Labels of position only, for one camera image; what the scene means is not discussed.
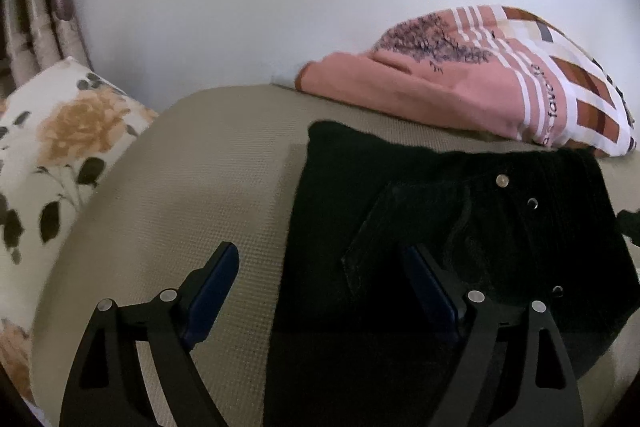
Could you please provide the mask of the black pants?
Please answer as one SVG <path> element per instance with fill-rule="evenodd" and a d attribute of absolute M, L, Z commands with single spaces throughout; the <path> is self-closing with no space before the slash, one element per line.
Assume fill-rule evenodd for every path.
<path fill-rule="evenodd" d="M 268 426 L 433 426 L 456 368 L 416 248 L 471 285 L 551 309 L 577 381 L 639 306 L 597 161 L 435 152 L 318 121 L 288 226 Z"/>

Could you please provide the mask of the floral white pillow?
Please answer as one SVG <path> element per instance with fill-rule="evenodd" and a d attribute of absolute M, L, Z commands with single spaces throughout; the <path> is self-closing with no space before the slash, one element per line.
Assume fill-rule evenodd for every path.
<path fill-rule="evenodd" d="M 27 402 L 44 284 L 101 179 L 156 116 L 73 57 L 1 103 L 1 364 Z"/>

